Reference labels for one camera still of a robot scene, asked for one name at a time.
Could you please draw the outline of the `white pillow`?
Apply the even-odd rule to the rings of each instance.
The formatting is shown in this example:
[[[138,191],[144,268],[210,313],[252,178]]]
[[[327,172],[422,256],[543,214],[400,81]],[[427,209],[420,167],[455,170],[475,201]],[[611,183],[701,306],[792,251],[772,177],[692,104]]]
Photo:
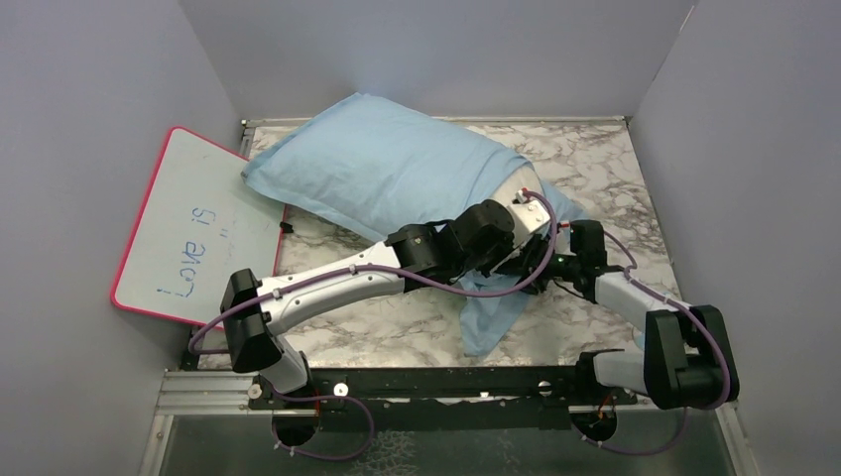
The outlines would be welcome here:
[[[520,201],[518,194],[524,189],[543,195],[541,180],[532,166],[518,167],[502,181],[490,198],[503,205],[510,205]]]

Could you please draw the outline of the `light blue pillowcase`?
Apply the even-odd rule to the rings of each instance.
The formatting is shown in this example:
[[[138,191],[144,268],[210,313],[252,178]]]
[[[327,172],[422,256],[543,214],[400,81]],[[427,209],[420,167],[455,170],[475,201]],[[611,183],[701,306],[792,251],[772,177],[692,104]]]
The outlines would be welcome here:
[[[255,157],[242,177],[265,197],[378,243],[408,224],[456,218],[491,199],[521,166],[532,164],[483,135],[379,96],[355,93]],[[556,218],[584,217],[572,200],[539,178]],[[484,278],[478,271],[461,278],[460,286],[469,293],[459,317],[466,355],[490,353],[529,300],[523,292],[473,295],[508,291],[515,282],[499,275]]]

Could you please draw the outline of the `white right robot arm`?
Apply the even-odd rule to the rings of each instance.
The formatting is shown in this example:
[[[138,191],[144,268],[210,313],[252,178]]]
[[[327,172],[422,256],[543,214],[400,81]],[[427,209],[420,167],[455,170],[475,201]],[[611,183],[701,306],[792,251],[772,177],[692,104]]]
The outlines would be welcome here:
[[[610,233],[596,220],[563,224],[569,253],[555,253],[525,291],[536,295],[551,282],[568,283],[583,299],[622,316],[641,331],[637,352],[583,352],[572,377],[574,395],[595,404],[611,389],[650,398],[662,410],[714,410],[735,401],[740,382],[722,312],[654,291],[632,274],[637,263],[608,262]]]

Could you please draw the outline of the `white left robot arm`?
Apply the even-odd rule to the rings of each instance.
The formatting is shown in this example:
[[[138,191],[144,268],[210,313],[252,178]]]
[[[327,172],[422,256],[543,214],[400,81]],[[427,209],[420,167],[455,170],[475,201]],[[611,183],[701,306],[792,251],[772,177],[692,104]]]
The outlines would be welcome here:
[[[300,352],[285,333],[348,304],[449,285],[464,273],[489,272],[522,241],[513,205],[486,199],[454,219],[408,224],[366,250],[330,265],[286,277],[233,273],[220,310],[236,373],[259,372],[288,407],[311,394]]]

